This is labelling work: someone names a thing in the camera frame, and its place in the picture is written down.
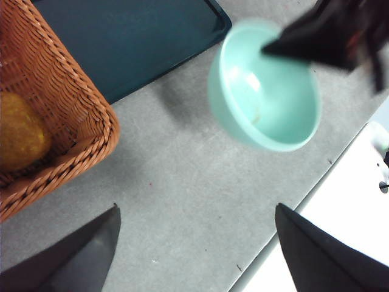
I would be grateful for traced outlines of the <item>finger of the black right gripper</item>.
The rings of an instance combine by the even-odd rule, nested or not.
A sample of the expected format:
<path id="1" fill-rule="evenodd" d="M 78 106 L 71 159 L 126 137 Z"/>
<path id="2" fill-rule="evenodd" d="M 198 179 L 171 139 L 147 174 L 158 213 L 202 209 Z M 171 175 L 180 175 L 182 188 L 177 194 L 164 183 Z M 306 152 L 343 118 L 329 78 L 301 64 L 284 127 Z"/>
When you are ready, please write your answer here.
<path id="1" fill-rule="evenodd" d="M 388 42 L 388 1 L 366 1 L 366 42 L 375 91 L 385 88 L 384 70 L 379 51 Z"/>
<path id="2" fill-rule="evenodd" d="M 265 44 L 264 54 L 317 62 L 351 71 L 357 66 L 362 29 L 359 1 L 317 1 Z"/>

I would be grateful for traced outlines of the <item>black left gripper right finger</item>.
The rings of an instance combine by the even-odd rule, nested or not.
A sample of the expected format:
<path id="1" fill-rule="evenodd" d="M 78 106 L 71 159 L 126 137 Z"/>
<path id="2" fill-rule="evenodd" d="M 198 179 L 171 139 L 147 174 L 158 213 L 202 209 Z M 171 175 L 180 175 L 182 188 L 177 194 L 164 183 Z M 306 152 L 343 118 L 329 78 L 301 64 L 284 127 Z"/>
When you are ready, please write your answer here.
<path id="1" fill-rule="evenodd" d="M 277 204 L 275 224 L 297 291 L 388 291 L 388 266 L 350 248 L 286 205 Z"/>

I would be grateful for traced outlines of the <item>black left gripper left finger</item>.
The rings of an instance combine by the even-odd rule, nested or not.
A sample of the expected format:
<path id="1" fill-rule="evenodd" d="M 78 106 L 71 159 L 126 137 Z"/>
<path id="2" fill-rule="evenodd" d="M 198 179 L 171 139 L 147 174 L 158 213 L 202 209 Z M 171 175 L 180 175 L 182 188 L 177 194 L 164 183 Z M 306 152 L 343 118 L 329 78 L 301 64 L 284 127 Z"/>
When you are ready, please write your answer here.
<path id="1" fill-rule="evenodd" d="M 1 273 L 1 291 L 101 291 L 115 256 L 121 214 L 106 212 Z"/>

